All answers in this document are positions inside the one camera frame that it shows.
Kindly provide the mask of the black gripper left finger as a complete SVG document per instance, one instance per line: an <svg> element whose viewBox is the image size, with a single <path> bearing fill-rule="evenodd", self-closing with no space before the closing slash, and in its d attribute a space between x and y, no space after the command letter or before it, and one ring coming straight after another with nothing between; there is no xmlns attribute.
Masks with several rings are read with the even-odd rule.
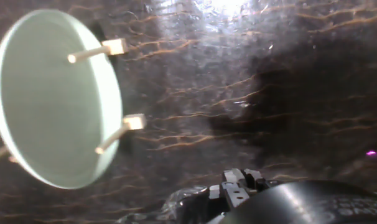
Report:
<svg viewBox="0 0 377 224"><path fill-rule="evenodd" d="M187 187L172 193L163 205L163 214L177 224L198 224L210 220L209 188L202 185Z"/></svg>

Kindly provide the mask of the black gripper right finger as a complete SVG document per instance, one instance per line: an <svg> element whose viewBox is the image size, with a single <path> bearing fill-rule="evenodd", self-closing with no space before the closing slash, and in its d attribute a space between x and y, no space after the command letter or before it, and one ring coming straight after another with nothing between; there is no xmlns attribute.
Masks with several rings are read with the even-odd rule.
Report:
<svg viewBox="0 0 377 224"><path fill-rule="evenodd" d="M258 170L234 168L223 172L221 192L230 209L266 188L266 179Z"/></svg>

